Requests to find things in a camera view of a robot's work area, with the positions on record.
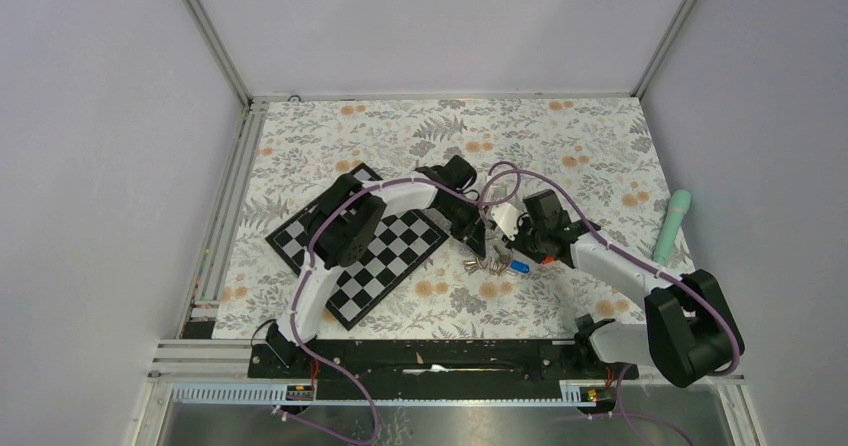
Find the silver keyring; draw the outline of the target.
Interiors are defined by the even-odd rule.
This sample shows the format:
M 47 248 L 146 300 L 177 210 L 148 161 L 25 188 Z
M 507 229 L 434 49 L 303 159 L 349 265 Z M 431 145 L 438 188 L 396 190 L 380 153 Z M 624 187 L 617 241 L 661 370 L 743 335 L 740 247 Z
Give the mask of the silver keyring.
M 468 274 L 485 272 L 493 276 L 502 276 L 510 270 L 514 260 L 513 252 L 506 247 L 502 236 L 498 233 L 490 233 L 486 237 L 486 256 L 481 259 L 474 256 L 465 260 L 463 266 Z

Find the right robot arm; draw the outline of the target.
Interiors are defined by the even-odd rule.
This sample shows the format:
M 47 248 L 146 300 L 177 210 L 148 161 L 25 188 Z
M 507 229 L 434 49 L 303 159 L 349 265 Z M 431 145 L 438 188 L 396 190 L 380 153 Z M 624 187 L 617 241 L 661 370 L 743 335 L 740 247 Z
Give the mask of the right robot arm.
M 612 364 L 657 369 L 685 388 L 734 369 L 745 343 L 717 278 L 698 269 L 673 274 L 603 237 L 591 221 L 571 220 L 552 190 L 510 204 L 492 218 L 508 248 L 543 264 L 560 262 L 617 289 L 644 313 L 641 324 L 581 319 L 575 368 L 597 378 Z

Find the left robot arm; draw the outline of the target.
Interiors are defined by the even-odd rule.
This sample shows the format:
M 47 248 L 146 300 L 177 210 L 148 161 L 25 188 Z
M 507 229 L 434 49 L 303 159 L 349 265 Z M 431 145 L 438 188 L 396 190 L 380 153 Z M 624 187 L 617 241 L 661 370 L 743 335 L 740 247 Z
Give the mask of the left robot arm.
M 288 377 L 307 370 L 311 353 L 304 344 L 316 337 L 335 283 L 366 253 L 386 217 L 433 209 L 449 222 L 451 237 L 483 259 L 486 223 L 479 201 L 465 194 L 476 179 L 475 169 L 458 155 L 444 165 L 419 167 L 390 180 L 362 182 L 351 173 L 339 176 L 316 198 L 307 216 L 300 284 L 266 333 L 272 364 Z

